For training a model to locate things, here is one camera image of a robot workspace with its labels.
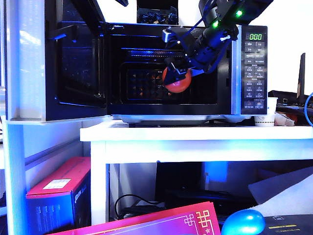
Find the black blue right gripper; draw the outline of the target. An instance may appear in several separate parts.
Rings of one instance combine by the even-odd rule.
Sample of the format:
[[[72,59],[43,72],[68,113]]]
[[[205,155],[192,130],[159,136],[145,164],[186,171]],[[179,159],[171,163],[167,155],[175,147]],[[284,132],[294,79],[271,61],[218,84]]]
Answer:
[[[228,45],[238,39],[238,34],[236,24],[210,25],[189,48],[187,58],[191,68],[178,70],[174,63],[170,62],[162,74],[163,84],[170,85],[204,72],[212,73],[223,58]]]

